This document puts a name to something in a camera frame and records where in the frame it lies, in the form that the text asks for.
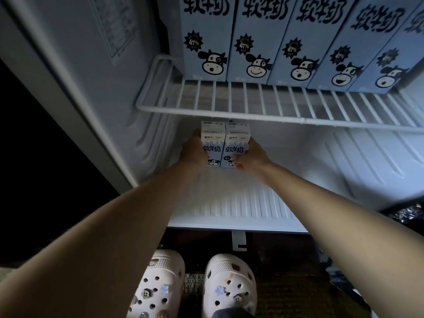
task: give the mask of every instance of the forearm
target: forearm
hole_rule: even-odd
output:
[[[70,229],[0,285],[0,316],[124,317],[198,170],[178,162]]]
[[[268,163],[255,173],[283,199],[377,314],[424,316],[420,235],[278,165]]]

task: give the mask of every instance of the milk carton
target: milk carton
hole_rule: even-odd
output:
[[[422,0],[359,0],[308,88],[347,91]]]
[[[387,93],[424,57],[424,2],[409,16],[349,91]]]
[[[306,87],[355,0],[297,0],[268,85]]]
[[[185,79],[225,81],[235,1],[180,0]]]
[[[296,0],[239,0],[227,81],[266,84]]]
[[[208,153],[208,167],[219,167],[225,140],[224,122],[202,122],[200,139]]]
[[[249,148],[249,124],[226,122],[225,144],[222,153],[221,167],[234,167],[234,154],[243,154]]]

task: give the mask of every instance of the black starburst label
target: black starburst label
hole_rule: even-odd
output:
[[[237,39],[237,43],[234,45],[237,48],[237,51],[240,54],[246,54],[250,52],[250,49],[253,48],[252,36],[248,36],[247,33],[243,36],[240,36],[240,39]]]
[[[187,37],[184,37],[186,41],[184,41],[184,44],[187,45],[187,49],[190,49],[191,51],[197,52],[199,49],[201,49],[203,42],[202,37],[199,36],[199,33],[194,32],[194,30],[187,34]]]
[[[383,53],[380,57],[377,59],[377,65],[384,67],[385,65],[390,64],[393,60],[396,59],[396,57],[399,55],[399,50],[394,48],[390,49],[389,51]]]
[[[286,47],[283,48],[284,55],[286,56],[286,58],[293,58],[295,55],[297,55],[297,53],[300,51],[300,48],[302,47],[302,44],[300,42],[301,40],[295,38],[294,40],[290,40],[290,42],[286,44]]]
[[[340,47],[337,50],[334,50],[334,53],[330,55],[330,61],[332,63],[339,64],[349,56],[349,53],[350,47],[348,47],[347,45],[344,47]]]

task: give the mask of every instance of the person's right arm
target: person's right arm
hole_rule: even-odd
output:
[[[251,138],[236,167],[271,187],[380,318],[424,317],[424,238],[269,160]]]

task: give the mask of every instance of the white wire rack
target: white wire rack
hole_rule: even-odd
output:
[[[423,109],[396,90],[378,95],[186,81],[167,55],[154,59],[136,106],[144,112],[424,133]]]

